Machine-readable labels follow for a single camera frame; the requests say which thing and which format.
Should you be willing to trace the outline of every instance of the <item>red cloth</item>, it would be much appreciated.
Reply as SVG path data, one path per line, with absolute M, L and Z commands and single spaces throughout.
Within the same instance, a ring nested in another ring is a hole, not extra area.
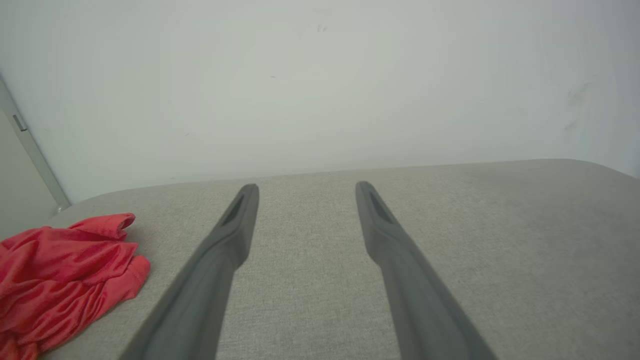
M 122 230 L 135 218 L 88 218 L 0 243 L 0 359 L 36 359 L 138 294 L 149 262 Z

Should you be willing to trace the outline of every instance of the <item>cloth fold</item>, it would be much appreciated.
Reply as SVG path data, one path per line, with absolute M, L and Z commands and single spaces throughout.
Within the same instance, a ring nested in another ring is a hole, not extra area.
M 135 218 L 93 217 L 0 243 L 0 359 L 36 359 L 138 294 L 150 265 L 124 242 Z

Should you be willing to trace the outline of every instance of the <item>gray couch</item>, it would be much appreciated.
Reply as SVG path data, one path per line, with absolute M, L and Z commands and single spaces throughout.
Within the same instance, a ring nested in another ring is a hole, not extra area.
M 260 186 L 217 359 L 399 359 L 355 206 L 371 182 L 501 359 L 640 358 L 640 180 L 575 160 L 355 170 L 101 195 L 49 225 L 136 214 L 139 295 L 48 360 L 114 360 L 243 184 Z

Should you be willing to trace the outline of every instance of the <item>white wall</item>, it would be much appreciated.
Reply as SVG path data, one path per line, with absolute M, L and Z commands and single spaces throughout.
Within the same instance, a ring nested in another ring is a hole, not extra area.
M 0 74 L 74 202 L 576 158 L 640 176 L 637 0 L 4 0 Z

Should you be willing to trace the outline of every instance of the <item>gray upholstery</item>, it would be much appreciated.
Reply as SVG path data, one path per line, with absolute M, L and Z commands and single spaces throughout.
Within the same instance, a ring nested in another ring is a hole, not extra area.
M 355 183 L 370 181 L 501 359 L 638 359 L 640 180 L 574 160 L 357 170 L 101 195 L 50 225 L 137 215 L 152 265 L 124 302 L 46 359 L 117 359 L 236 191 L 260 186 L 217 359 L 399 359 Z

